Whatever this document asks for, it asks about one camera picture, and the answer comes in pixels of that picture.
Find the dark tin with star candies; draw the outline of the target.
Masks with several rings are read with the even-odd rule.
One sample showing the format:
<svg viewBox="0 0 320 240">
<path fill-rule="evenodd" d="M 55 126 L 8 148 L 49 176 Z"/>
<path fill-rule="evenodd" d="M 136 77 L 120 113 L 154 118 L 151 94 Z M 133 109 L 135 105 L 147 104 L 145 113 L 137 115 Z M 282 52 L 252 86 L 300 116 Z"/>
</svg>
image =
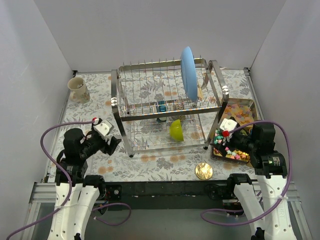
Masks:
<svg viewBox="0 0 320 240">
<path fill-rule="evenodd" d="M 246 165 L 250 162 L 250 156 L 245 151 L 238 150 L 235 147 L 227 146 L 224 142 L 222 130 L 216 129 L 213 141 L 210 143 L 212 160 L 221 160 L 228 163 Z"/>
</svg>

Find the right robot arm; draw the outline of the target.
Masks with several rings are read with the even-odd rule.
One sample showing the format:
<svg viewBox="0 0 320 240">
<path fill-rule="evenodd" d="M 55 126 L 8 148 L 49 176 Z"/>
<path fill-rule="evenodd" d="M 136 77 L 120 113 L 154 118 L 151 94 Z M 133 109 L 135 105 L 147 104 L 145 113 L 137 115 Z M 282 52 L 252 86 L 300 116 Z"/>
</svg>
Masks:
<svg viewBox="0 0 320 240">
<path fill-rule="evenodd" d="M 233 173 L 227 179 L 227 195 L 240 201 L 250 226 L 253 240 L 295 240 L 287 191 L 291 181 L 291 163 L 275 150 L 274 121 L 258 120 L 251 123 L 249 135 L 241 132 L 247 124 L 239 125 L 233 119 L 223 119 L 219 126 L 223 136 L 221 154 L 226 148 L 245 152 L 250 157 L 257 182 L 260 187 L 262 202 L 250 177 L 247 174 Z"/>
</svg>

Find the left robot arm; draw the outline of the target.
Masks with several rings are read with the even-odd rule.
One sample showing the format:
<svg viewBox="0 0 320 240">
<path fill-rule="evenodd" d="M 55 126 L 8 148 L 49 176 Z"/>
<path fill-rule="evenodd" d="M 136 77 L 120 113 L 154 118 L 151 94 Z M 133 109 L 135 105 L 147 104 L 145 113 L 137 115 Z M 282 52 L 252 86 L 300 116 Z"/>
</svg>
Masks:
<svg viewBox="0 0 320 240">
<path fill-rule="evenodd" d="M 65 132 L 63 150 L 57 157 L 61 168 L 55 176 L 55 210 L 48 235 L 50 240 L 82 240 L 96 200 L 106 196 L 101 175 L 86 175 L 87 159 L 97 152 L 111 156 L 120 139 L 111 128 L 100 124 L 84 135 L 79 128 Z"/>
</svg>

